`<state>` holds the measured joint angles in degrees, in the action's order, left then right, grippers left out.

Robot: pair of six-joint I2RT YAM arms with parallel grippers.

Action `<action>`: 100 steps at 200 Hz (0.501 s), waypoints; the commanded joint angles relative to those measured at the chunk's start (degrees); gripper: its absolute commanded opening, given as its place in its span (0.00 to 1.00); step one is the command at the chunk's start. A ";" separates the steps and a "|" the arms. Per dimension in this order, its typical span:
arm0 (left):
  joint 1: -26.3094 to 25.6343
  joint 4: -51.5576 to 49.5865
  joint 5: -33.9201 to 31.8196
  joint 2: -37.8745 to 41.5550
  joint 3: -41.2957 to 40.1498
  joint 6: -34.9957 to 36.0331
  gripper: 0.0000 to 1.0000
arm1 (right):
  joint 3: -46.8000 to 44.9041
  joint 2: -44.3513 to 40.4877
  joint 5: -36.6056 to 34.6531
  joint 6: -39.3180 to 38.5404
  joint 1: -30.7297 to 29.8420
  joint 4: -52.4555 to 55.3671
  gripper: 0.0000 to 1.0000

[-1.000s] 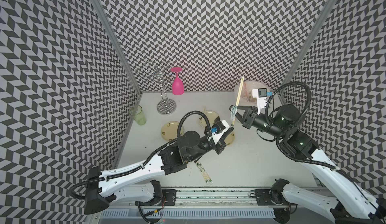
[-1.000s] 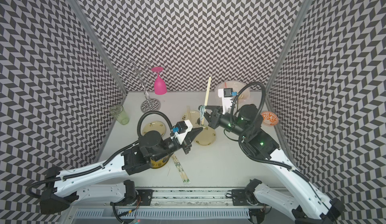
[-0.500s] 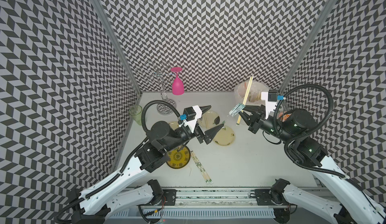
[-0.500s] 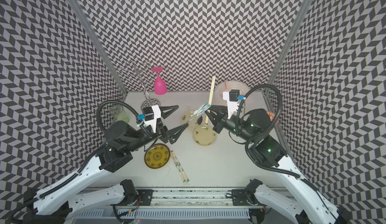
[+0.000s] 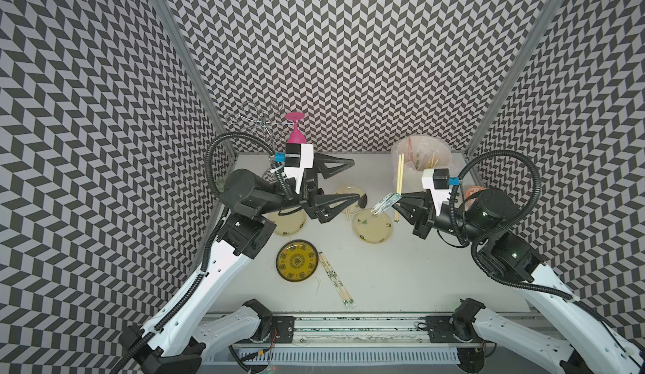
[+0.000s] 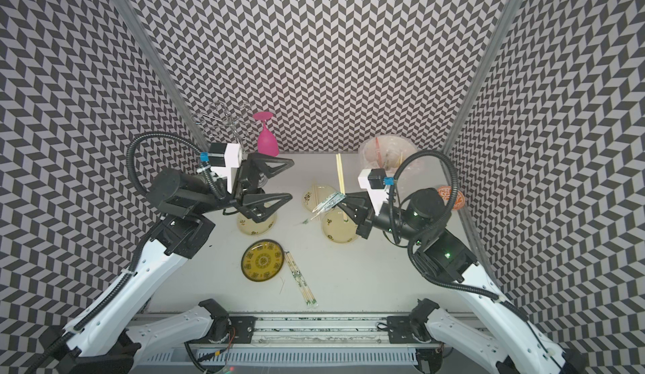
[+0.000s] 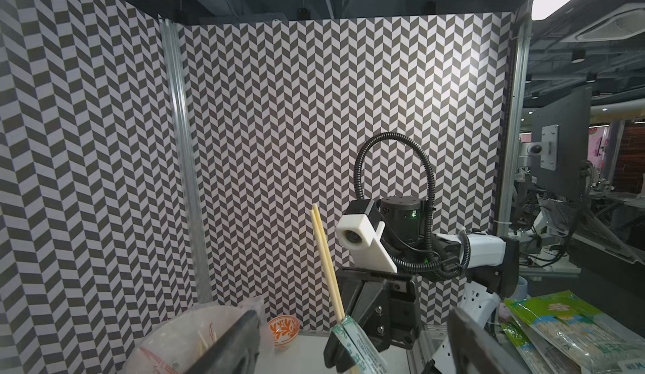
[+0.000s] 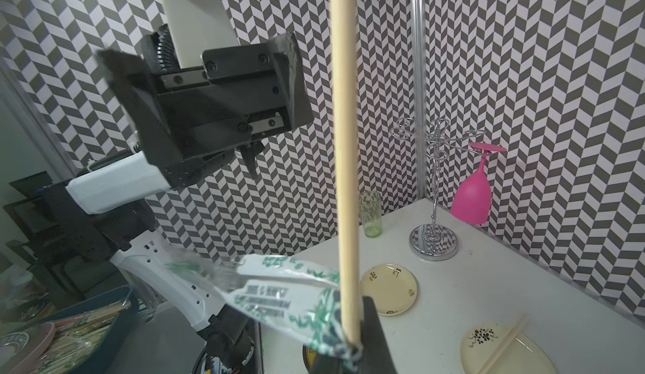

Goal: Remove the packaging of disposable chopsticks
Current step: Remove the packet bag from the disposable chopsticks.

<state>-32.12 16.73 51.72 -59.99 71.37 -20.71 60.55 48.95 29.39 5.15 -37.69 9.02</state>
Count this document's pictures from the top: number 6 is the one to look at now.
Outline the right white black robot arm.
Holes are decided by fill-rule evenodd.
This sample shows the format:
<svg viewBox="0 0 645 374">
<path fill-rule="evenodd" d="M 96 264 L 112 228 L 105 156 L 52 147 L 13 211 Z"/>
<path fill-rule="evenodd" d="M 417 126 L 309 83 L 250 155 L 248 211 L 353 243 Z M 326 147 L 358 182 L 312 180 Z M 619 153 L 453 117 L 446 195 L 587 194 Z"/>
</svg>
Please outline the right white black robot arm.
<svg viewBox="0 0 645 374">
<path fill-rule="evenodd" d="M 419 189 L 396 205 L 401 174 L 423 157 L 436 158 L 448 170 L 449 198 L 443 200 L 434 188 Z M 358 182 L 360 190 L 339 202 L 357 225 L 358 235 L 368 238 L 378 229 L 390 234 L 396 246 L 406 241 L 407 258 L 421 277 L 460 295 L 488 330 L 476 330 L 425 298 L 408 315 L 416 340 L 448 344 L 490 373 L 586 372 L 587 358 L 544 335 L 502 293 L 475 253 L 448 230 L 459 184 L 458 172 L 446 154 L 416 152 L 393 176 L 382 168 L 364 169 Z"/>
</svg>

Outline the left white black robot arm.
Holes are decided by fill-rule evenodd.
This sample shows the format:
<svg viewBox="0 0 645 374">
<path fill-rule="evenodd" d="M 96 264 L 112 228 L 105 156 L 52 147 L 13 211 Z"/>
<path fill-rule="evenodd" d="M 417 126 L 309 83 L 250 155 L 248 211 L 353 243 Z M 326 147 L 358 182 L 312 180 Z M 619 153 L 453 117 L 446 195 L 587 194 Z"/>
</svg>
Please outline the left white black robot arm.
<svg viewBox="0 0 645 374">
<path fill-rule="evenodd" d="M 135 155 L 143 142 L 155 138 L 180 140 L 170 132 L 137 135 L 127 149 L 126 167 L 135 189 L 159 211 L 158 221 L 99 298 L 66 325 L 43 332 L 43 351 L 29 372 L 54 360 L 60 373 L 127 373 L 176 344 L 233 340 L 228 311 L 211 298 L 152 325 L 134 326 L 131 320 L 166 279 L 203 248 L 215 227 L 210 212 L 235 209 L 261 223 L 288 203 L 290 194 L 268 194 L 263 181 L 285 172 L 293 161 L 258 152 L 244 156 L 236 143 L 213 143 L 199 152 L 196 174 L 165 168 L 146 188 L 139 180 Z"/>
</svg>

